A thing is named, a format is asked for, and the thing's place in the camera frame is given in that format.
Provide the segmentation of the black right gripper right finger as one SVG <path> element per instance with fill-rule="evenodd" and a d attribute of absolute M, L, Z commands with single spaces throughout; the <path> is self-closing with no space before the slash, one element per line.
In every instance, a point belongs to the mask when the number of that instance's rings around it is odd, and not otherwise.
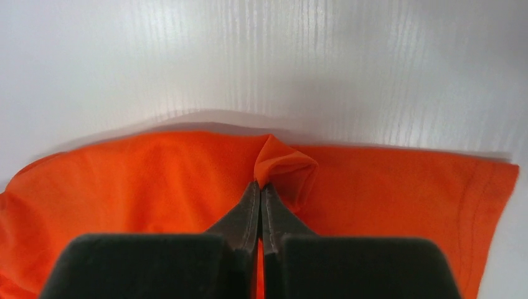
<path fill-rule="evenodd" d="M 261 191 L 267 298 L 459 298 L 446 258 L 429 240 L 328 237 L 312 231 L 272 185 Z"/>

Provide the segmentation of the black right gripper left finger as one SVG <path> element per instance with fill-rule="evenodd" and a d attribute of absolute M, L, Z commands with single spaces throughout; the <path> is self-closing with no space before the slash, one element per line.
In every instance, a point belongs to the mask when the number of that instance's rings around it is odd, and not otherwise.
<path fill-rule="evenodd" d="M 61 253 L 41 298 L 255 298 L 260 192 L 201 234 L 84 234 Z"/>

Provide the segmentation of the orange t shirt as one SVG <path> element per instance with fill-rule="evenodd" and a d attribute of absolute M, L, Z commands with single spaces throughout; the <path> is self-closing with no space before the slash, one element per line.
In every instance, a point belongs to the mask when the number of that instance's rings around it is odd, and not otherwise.
<path fill-rule="evenodd" d="M 322 235 L 422 237 L 476 298 L 515 164 L 395 148 L 286 145 L 273 135 L 169 132 L 54 154 L 1 194 L 1 297 L 36 298 L 90 232 L 202 232 L 246 187 L 272 183 Z"/>

